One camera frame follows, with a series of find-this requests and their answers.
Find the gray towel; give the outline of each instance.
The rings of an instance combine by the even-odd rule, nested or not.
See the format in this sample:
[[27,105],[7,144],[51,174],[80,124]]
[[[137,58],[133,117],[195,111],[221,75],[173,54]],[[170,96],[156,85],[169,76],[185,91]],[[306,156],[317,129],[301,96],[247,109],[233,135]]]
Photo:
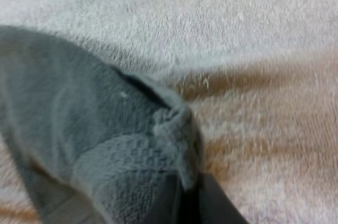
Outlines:
[[51,35],[0,27],[0,129],[44,223],[138,223],[166,176],[194,187],[189,107]]

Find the towel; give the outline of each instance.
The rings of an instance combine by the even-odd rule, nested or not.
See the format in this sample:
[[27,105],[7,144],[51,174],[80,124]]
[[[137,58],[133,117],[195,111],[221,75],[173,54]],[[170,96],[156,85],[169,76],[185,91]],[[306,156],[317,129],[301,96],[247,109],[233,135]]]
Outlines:
[[[59,36],[176,90],[201,125],[206,171],[250,223],[336,223],[337,0],[0,0],[0,8],[1,24]],[[3,156],[1,216],[33,221]]]
[[64,40],[0,27],[0,128],[43,223],[139,223],[177,172],[195,187],[203,146],[172,90]]

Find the plush surface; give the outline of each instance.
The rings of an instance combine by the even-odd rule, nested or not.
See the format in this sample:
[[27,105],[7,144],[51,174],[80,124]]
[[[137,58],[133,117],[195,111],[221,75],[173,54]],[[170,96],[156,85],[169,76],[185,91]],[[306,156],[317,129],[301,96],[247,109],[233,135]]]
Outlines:
[[[207,170],[251,223],[336,223],[337,0],[0,0],[0,8],[2,24],[62,36],[181,93],[201,123]],[[0,156],[0,220],[34,223]]]

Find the beige carpet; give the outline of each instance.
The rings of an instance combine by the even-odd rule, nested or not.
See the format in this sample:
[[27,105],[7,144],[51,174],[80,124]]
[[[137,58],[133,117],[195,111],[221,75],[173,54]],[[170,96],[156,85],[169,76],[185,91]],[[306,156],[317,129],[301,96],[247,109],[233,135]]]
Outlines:
[[[190,102],[206,169],[250,223],[337,223],[338,0],[0,0]],[[0,223],[37,223],[0,148]]]

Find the white fleece fabric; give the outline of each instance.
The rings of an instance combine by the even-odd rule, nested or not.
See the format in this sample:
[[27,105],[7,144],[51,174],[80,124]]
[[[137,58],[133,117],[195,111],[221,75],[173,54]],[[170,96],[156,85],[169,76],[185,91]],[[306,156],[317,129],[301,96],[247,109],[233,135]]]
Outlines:
[[[338,0],[0,0],[191,105],[206,168],[250,223],[338,219]],[[36,223],[1,148],[0,222]]]

